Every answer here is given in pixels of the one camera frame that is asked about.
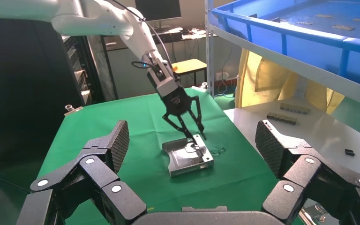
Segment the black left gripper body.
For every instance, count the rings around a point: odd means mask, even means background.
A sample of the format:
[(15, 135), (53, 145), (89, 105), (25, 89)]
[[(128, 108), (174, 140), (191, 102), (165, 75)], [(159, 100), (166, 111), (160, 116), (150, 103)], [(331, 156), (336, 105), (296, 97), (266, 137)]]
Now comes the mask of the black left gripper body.
[(161, 97), (161, 100), (166, 107), (166, 113), (163, 115), (163, 118), (168, 118), (169, 115), (178, 117), (191, 112), (193, 99), (186, 93), (183, 87), (178, 87), (168, 95)]

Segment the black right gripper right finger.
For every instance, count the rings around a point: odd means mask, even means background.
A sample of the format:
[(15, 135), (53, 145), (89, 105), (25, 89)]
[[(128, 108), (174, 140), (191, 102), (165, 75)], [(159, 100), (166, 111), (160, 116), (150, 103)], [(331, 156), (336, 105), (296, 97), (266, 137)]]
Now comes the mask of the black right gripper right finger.
[(360, 225), (360, 173), (324, 158), (303, 139), (281, 134), (268, 120), (258, 122), (255, 143), (278, 179), (262, 211), (289, 225), (311, 199), (341, 225)]

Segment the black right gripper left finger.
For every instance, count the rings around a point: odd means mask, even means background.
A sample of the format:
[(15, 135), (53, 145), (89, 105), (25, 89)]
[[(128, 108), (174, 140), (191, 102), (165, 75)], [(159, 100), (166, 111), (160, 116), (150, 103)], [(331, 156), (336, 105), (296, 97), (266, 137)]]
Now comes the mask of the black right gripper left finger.
[(130, 225), (145, 215), (144, 201), (118, 176), (129, 141), (128, 123), (119, 120), (108, 135), (87, 141), (75, 159), (37, 178), (17, 224), (63, 225), (85, 201), (111, 225)]

